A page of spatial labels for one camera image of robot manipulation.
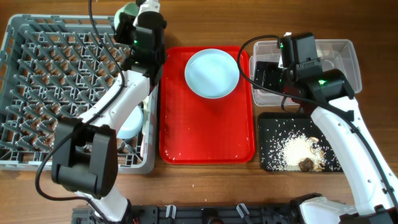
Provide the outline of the light blue plate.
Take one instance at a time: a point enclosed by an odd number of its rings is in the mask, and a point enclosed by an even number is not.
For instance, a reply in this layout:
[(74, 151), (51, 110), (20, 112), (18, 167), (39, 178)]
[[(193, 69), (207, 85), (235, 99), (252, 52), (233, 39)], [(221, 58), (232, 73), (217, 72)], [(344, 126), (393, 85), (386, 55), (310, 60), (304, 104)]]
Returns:
[(188, 60), (184, 77), (189, 89), (196, 95), (218, 99), (237, 87), (239, 69), (229, 53), (220, 49), (205, 49)]

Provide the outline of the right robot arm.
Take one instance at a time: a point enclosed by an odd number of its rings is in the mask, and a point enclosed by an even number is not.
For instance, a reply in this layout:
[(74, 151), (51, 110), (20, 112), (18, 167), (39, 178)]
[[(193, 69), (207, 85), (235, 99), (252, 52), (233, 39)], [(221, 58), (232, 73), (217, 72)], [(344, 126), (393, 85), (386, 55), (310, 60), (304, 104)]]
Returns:
[(311, 117), (334, 151), (349, 182), (354, 206), (317, 194), (291, 201), (297, 223), (397, 223), (397, 177), (370, 135), (343, 72), (323, 71), (320, 61), (280, 68), (259, 62), (271, 93), (292, 98)]

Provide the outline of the light blue bowl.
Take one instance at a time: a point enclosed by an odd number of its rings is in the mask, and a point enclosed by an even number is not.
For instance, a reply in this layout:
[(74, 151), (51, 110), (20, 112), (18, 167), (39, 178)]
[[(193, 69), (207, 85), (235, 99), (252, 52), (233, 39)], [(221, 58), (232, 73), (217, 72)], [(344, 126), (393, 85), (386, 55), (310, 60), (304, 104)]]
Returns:
[(144, 114), (140, 106), (136, 106), (131, 114), (125, 120), (117, 134), (119, 139), (131, 139), (136, 136), (142, 129)]

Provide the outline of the green bowl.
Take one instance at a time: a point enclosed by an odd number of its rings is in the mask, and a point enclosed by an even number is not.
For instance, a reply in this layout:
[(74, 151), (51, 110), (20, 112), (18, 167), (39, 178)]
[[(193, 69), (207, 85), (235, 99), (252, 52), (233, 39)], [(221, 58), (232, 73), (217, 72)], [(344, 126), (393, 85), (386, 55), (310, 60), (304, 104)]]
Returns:
[(117, 29), (120, 24), (120, 15), (121, 13), (126, 13), (129, 16), (137, 17), (139, 13), (139, 7), (135, 2), (130, 2), (120, 8), (114, 15), (114, 28)]

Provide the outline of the white plastic spoon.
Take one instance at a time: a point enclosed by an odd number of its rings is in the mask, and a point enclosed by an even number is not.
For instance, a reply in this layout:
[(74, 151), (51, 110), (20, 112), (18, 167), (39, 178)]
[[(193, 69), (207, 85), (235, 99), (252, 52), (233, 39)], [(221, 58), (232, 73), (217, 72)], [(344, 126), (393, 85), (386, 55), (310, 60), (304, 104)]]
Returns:
[(149, 97), (147, 97), (145, 100), (143, 100), (142, 104), (143, 104), (143, 109), (142, 109), (142, 112), (143, 112), (142, 133), (144, 134), (146, 132), (148, 119), (150, 117), (150, 108), (148, 106)]

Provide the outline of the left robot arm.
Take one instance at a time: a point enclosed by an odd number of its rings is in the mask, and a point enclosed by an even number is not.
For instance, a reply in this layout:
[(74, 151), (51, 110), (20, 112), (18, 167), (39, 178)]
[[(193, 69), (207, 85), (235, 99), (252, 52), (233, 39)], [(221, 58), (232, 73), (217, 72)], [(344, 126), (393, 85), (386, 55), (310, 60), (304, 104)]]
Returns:
[(121, 13), (116, 41), (132, 53), (111, 88), (77, 118), (61, 118), (55, 129), (52, 181), (87, 201), (106, 223), (132, 223), (130, 201), (115, 186), (116, 136), (134, 108), (157, 86), (167, 59), (163, 16), (154, 11)]

